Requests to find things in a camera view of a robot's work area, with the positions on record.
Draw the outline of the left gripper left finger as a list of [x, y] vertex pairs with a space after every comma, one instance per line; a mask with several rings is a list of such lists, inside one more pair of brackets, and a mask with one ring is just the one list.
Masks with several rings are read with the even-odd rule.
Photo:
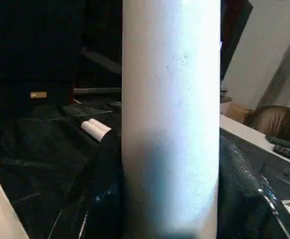
[[106, 133], [77, 175], [50, 239], [119, 239], [123, 220], [121, 137]]

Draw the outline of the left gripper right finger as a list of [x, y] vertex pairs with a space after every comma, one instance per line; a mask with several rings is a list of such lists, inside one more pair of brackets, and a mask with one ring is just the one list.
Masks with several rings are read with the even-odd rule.
[[217, 238], [289, 239], [289, 214], [236, 144], [220, 137]]

